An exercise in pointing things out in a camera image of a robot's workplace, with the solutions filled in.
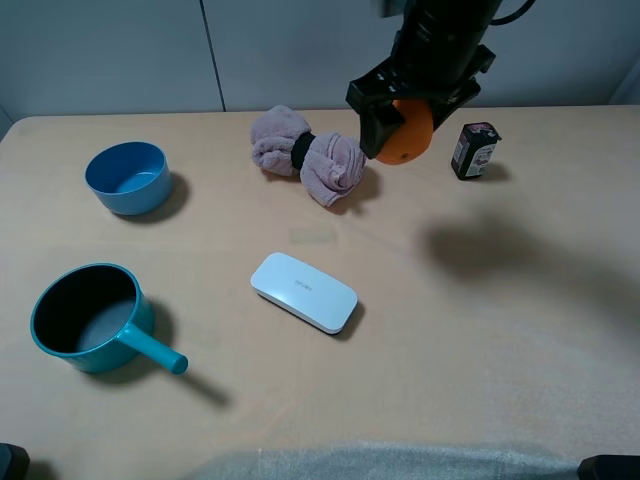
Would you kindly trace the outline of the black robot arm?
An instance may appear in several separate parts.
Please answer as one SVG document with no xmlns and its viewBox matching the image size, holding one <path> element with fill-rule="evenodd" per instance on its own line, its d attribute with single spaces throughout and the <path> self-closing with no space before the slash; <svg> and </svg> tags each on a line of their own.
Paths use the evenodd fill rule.
<svg viewBox="0 0 640 480">
<path fill-rule="evenodd" d="M 490 26 L 507 25 L 529 11 L 523 2 L 498 18 L 499 1 L 407 1 L 389 57 L 350 82 L 346 101 L 359 115 L 360 148 L 373 159 L 407 122 L 393 103 L 422 100 L 438 129 L 481 91 L 476 75 L 496 55 L 481 43 Z"/>
</svg>

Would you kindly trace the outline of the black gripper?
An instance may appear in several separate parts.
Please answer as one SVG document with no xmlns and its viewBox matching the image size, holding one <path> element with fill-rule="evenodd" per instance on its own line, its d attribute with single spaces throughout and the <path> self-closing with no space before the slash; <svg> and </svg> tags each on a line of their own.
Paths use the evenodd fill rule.
<svg viewBox="0 0 640 480">
<path fill-rule="evenodd" d="M 481 43 L 484 32 L 455 33 L 419 23 L 403 26 L 389 57 L 350 82 L 346 101 L 360 113 L 360 148 L 369 159 L 405 123 L 396 99 L 426 99 L 436 131 L 458 109 L 479 95 L 476 76 L 496 55 Z"/>
</svg>

